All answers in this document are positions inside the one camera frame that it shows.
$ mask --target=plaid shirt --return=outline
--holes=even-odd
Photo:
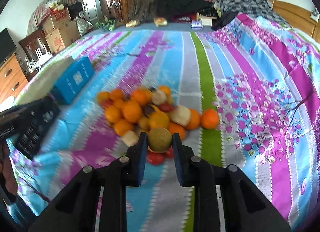
[[[222,14],[231,11],[244,13],[250,17],[262,16],[265,19],[289,26],[285,19],[272,11],[267,0],[216,0],[215,7],[220,7]]]

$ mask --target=cardboard box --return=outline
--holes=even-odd
[[[52,53],[65,49],[79,38],[80,33],[75,21],[63,24],[45,37]]]
[[[204,26],[212,26],[212,21],[213,20],[216,20],[217,18],[216,17],[207,17],[207,16],[202,16],[201,15],[201,22],[202,22],[202,25]]]
[[[51,94],[63,105],[70,105],[81,89],[89,82],[94,71],[88,57],[71,64],[55,82]]]
[[[67,22],[71,22],[68,8],[51,13],[42,23],[44,35],[47,36]]]

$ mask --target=floral pattern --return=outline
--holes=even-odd
[[[226,142],[255,157],[261,164],[288,159],[303,137],[300,120],[293,117],[296,105],[276,79],[258,80],[248,75],[228,77],[218,83],[220,129]]]

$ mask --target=wooden cabinet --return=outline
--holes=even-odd
[[[12,55],[0,68],[0,103],[9,96],[15,98],[28,84],[15,55]]]

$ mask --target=kiwi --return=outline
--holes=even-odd
[[[148,144],[155,153],[164,153],[171,147],[172,135],[165,128],[153,128],[148,133]]]

